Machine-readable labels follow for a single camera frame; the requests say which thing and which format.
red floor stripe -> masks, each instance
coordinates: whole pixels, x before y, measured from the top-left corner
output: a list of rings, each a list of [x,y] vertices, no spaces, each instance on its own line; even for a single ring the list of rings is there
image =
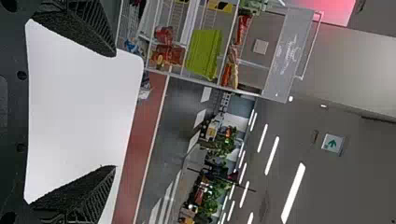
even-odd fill
[[[113,224],[131,224],[143,182],[151,141],[163,98],[166,76],[150,74],[151,94],[134,112]]]

green exit sign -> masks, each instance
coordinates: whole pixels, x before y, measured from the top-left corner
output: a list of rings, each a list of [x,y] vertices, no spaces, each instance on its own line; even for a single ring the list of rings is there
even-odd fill
[[[343,143],[344,137],[326,133],[321,148],[339,155],[342,151]]]

metal shelf rack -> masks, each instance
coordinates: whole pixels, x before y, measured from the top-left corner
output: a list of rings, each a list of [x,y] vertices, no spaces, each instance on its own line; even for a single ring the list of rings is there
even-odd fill
[[[283,2],[277,1],[276,3],[272,1],[265,3],[265,7],[263,8],[266,10],[273,9],[276,13],[283,11],[285,20],[276,45],[276,53],[274,54],[271,67],[239,59],[240,64],[260,69],[268,74],[265,88],[253,92],[234,90],[229,87],[220,86],[221,76],[226,64],[228,46],[232,43],[235,29],[237,29],[240,0],[234,1],[235,4],[233,5],[231,13],[209,9],[208,0],[189,0],[187,3],[181,1],[183,0],[159,0],[156,4],[150,1],[148,8],[145,10],[145,22],[141,24],[145,27],[139,27],[139,36],[149,42],[148,52],[151,52],[159,44],[154,38],[155,27],[158,25],[172,26],[174,28],[173,44],[185,49],[182,65],[166,66],[158,70],[155,64],[150,63],[150,59],[147,57],[147,71],[182,78],[235,93],[267,98],[282,103],[287,102],[293,80],[295,78],[298,80],[304,79],[306,66],[317,38],[323,15],[322,12],[300,7],[285,6]],[[317,27],[312,37],[311,28],[315,24]],[[220,55],[217,58],[217,78],[212,81],[208,81],[204,77],[194,74],[186,69],[185,66],[190,49],[192,31],[199,29],[217,29],[221,30],[223,34]],[[240,52],[239,55],[242,55],[247,36],[248,29],[244,34],[243,44],[238,47],[238,51]],[[311,37],[310,46],[307,45],[309,37]]]

pink light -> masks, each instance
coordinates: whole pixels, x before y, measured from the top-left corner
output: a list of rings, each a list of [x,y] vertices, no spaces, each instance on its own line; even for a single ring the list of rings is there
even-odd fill
[[[352,14],[355,0],[288,0],[292,6],[323,11],[323,21],[340,26],[347,26]]]

ceiling light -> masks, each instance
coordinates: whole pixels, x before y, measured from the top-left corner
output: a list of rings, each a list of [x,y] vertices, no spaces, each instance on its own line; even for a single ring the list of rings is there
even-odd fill
[[[245,163],[244,169],[242,170],[242,174],[239,177],[239,184],[242,184],[242,180],[244,179],[245,171],[247,170],[247,164]]]
[[[242,143],[242,146],[241,146],[241,149],[239,149],[238,158],[241,157],[242,151],[244,150],[244,146],[245,146],[245,143],[243,142],[243,143]]]
[[[259,147],[257,148],[257,152],[262,150],[262,143],[264,142],[265,135],[267,134],[268,124],[265,124],[264,130],[262,131],[262,138],[260,139]]]
[[[230,191],[230,199],[233,197],[233,191],[235,190],[235,184],[233,184],[233,186],[231,187],[231,191]]]
[[[252,124],[251,124],[251,126],[250,126],[250,131],[251,131],[251,132],[253,131],[254,123],[256,123],[256,118],[257,118],[257,113],[254,114],[253,122],[252,122]]]
[[[253,119],[254,109],[251,111],[250,119],[248,120],[248,126],[251,124],[251,120]]]
[[[224,210],[224,208],[225,208],[225,204],[227,203],[227,200],[228,200],[228,196],[225,196],[224,204],[223,204],[223,207],[222,207],[222,209],[221,209],[221,210]]]
[[[241,161],[239,162],[238,169],[241,169],[241,167],[242,167],[242,162],[244,162],[245,153],[246,153],[246,151],[244,151],[244,152],[242,153],[242,158],[241,158]]]
[[[224,221],[225,221],[225,217],[227,216],[227,213],[224,213],[223,214],[223,217],[222,217],[222,219],[221,219],[221,223],[220,224],[224,224]]]
[[[250,182],[247,182],[247,184],[245,185],[244,193],[242,194],[242,199],[241,199],[241,202],[239,203],[239,208],[242,208],[242,206],[244,205],[245,198],[247,197],[249,185],[250,185]]]
[[[268,175],[270,172],[271,164],[274,160],[274,156],[277,149],[277,144],[279,144],[279,137],[277,136],[273,145],[273,149],[271,150],[270,158],[268,159],[267,166],[265,166],[265,175]]]
[[[280,215],[280,218],[282,219],[283,224],[285,224],[288,221],[288,217],[291,211],[291,208],[294,203],[294,199],[297,196],[298,189],[300,187],[301,181],[303,180],[305,173],[305,166],[300,163],[297,174],[294,177],[293,184],[291,185],[291,189],[289,192],[288,199],[286,200],[285,206],[283,207],[282,214]]]
[[[251,212],[250,216],[248,217],[247,224],[251,224],[252,222],[253,222],[253,213]]]
[[[231,204],[230,213],[228,214],[227,221],[231,220],[231,215],[233,214],[233,207],[235,206],[235,201]]]

